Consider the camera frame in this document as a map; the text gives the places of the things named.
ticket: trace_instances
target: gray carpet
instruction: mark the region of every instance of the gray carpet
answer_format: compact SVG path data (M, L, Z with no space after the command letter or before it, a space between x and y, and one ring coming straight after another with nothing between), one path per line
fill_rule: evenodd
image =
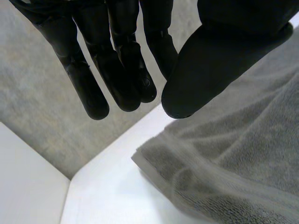
M175 1L172 18L170 34L180 50L200 25L196 0ZM137 40L158 97L132 113L117 107L78 36L110 105L102 121L88 118L51 46L8 0L0 1L0 21L0 121L68 178L159 104L165 80L146 45L141 16Z

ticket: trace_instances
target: white wall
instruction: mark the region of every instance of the white wall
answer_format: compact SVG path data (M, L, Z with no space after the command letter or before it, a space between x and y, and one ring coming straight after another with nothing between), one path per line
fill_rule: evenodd
M0 224L59 224L69 184L0 123Z

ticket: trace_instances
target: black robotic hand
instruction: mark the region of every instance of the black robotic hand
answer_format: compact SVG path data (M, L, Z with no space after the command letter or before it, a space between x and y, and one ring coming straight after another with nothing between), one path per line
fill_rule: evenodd
M162 93L173 118L209 103L292 35L299 0L198 0L202 26L188 39Z
M76 24L122 110L133 111L156 97L135 38L139 0L10 1L53 46L91 118L106 117L109 106L77 42ZM167 32L173 0L140 4L148 46L167 79L162 105L173 118L191 116L284 43L292 35L288 21L299 11L299 0L198 0L203 25L178 56Z
M77 42L80 29L117 105L126 112L155 99L157 90L136 42L139 0L10 0L52 45L87 114L105 118L109 105ZM178 57L168 34L173 0L140 0L148 46L167 78ZM114 46L110 41L110 29Z

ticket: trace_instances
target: black finger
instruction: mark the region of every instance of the black finger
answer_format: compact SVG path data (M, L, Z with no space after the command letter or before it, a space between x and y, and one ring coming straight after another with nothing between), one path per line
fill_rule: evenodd
M140 96L113 50L104 1L80 1L75 8L73 18L111 95L122 110L136 110L141 102Z
M176 119L191 116L291 35L289 24L264 39L221 35L201 26L179 53L162 93L164 110Z
M131 76L141 101L151 102L157 95L155 84L136 42L135 32L139 13L138 0L107 0L111 33L121 63Z
M21 13L30 18L33 25L52 45L87 114L95 120L105 118L109 113L109 105L77 42L76 24L71 15L67 15L62 9L65 5L30 5L28 9L25 3L20 3L18 0L12 2Z
M173 0L140 0L140 5L149 49L162 75L168 79L178 58L172 37L168 34Z

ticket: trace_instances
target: concrete floor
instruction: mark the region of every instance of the concrete floor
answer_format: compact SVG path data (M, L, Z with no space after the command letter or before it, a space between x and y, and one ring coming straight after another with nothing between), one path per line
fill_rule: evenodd
M170 34L177 50L200 25L196 2L175 1ZM159 104L165 80L146 45L141 15L137 40L158 97L135 112L117 107L78 36L110 105L102 121L88 118L51 46L7 0L0 1L0 21L0 121L68 178Z

